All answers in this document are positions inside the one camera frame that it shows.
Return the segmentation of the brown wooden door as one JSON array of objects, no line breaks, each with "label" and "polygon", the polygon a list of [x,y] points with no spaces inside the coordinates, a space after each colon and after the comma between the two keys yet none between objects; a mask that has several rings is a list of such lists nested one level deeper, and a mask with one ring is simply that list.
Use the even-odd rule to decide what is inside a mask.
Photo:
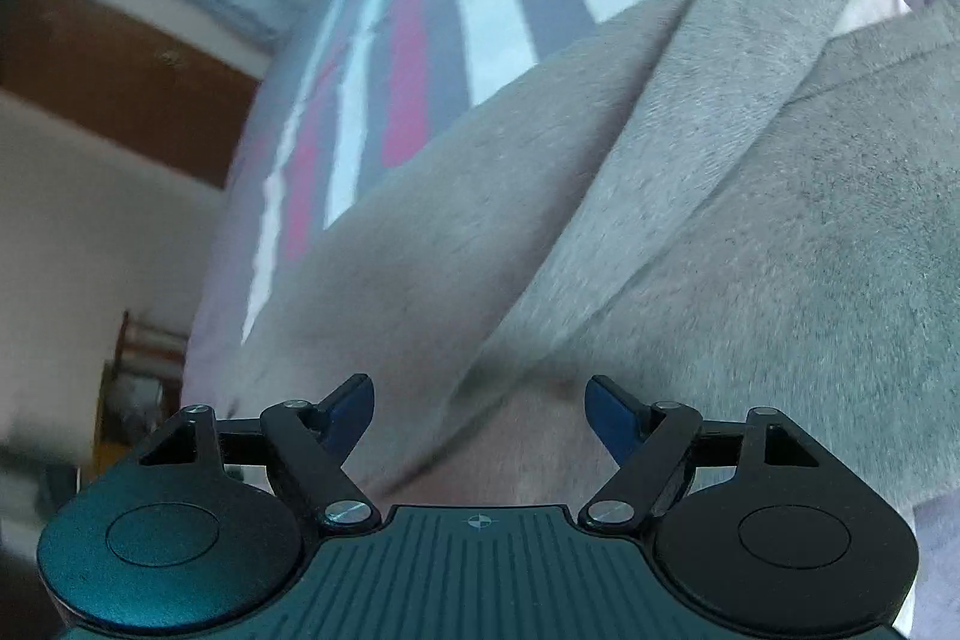
[{"label": "brown wooden door", "polygon": [[2,0],[2,88],[221,188],[259,81],[98,0]]}]

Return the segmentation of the wooden chair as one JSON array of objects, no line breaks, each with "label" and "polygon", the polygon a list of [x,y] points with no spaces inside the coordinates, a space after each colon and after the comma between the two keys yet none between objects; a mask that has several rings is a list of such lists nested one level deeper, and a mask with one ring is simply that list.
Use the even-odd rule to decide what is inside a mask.
[{"label": "wooden chair", "polygon": [[119,463],[181,408],[189,335],[125,310],[99,383],[88,482]]}]

